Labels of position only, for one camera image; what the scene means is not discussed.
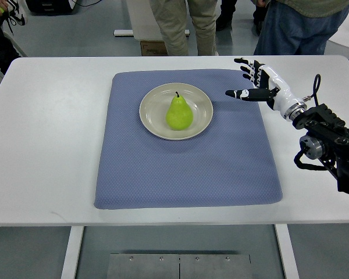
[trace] cardboard box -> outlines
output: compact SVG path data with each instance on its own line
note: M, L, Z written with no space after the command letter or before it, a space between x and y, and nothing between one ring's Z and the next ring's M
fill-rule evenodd
M140 41L142 56L168 56L163 41Z

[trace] screw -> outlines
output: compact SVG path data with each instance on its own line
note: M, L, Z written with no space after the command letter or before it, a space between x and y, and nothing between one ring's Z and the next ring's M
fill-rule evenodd
M339 145L347 145L347 144L349 144L349 139L348 138L337 138L335 140L335 143L339 144Z
M305 122L305 126L315 126L315 125L317 125L318 124L318 122L317 121L315 121L315 120L310 120L310 121L307 121L307 122Z

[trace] black cable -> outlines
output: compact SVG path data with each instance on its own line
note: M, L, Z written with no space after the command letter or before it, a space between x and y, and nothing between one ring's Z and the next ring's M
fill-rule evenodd
M318 92L319 90L319 86L320 86L320 74L317 74L315 76L315 79L314 79L314 84L313 84L313 95L311 95L311 97L314 97L314 102L315 102L315 106L318 106L318 98L316 96L316 93Z
M92 4L89 4L89 5L82 5L82 4L79 4L79 3L76 3L76 1L74 1L74 0L71 0L72 2L74 2L76 5L78 5L78 6L81 6L81 7L89 7L89 6L93 6L93 5L95 5L95 4L98 4L98 3L100 3L102 0L98 0L96 3L92 3Z
M294 158L294 162L296 164L296 166L299 169L303 169L303 170L326 170L326 168L324 166L317 166L315 164L306 164L303 163L302 161L300 161L301 157L303 156L303 154L305 154L305 150L300 150L299 153L297 153L297 155Z

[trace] white plate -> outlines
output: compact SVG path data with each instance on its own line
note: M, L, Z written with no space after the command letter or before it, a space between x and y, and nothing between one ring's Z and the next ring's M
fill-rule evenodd
M172 130L165 121L165 115L176 91L182 95L193 111L193 122L189 128L181 131ZM147 130L167 140L183 140L194 137L212 120L213 106L206 93L199 88L185 83L167 83L160 85L142 99L140 118Z

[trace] plate rim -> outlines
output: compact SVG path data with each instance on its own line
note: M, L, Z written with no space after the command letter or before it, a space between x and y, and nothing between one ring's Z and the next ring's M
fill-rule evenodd
M165 136L162 136L162 135L160 135L160 134L158 134L158 133L154 133L153 131L151 131L151 130L145 125L145 122L143 121L143 117L142 117L142 115L141 115L141 111L143 110L143 109L142 109L142 105L143 105L143 102L144 102L145 98L146 98L152 91L157 90L157 89L160 88L160 87L165 87L165 86L174 85L174 84L186 85L186 86L189 86L189 87L193 87L193 88L195 88L196 90L199 90L201 93L204 94L204 96L206 97L206 99L207 99L207 100L209 101L209 103L211 104L211 111L210 111L210 115L211 115L211 116L210 116L210 118L209 118L209 121L207 122L207 124L204 126L203 129L197 131L194 135L189 135L189 136L181 137L181 138L170 138L170 137L165 137ZM187 140L187 139L189 139L189 138L195 137L196 135L199 135L200 133L202 133L202 132L209 126L209 124L211 123L211 121L212 121L212 119L213 119L213 104L212 104L212 101L211 101L211 99L209 98L209 96L208 96L202 89L200 89L200 88L198 88L198 87L196 87L196 86L194 86L194 85L192 85L192 84L188 84L188 83L164 83L164 84L161 84L161 85L159 85L159 86L154 87L153 89L151 89L150 91L148 91L148 92L145 94L145 96L144 96L144 97L142 98L142 100L141 100L140 108L139 108L139 110L138 110L138 114L140 115L141 123L143 124L143 126L144 126L151 134L156 135L156 136L159 137L159 138L163 138L163 139L165 139L165 140L169 140L169 141L182 141L182 140L184 140L184 139Z

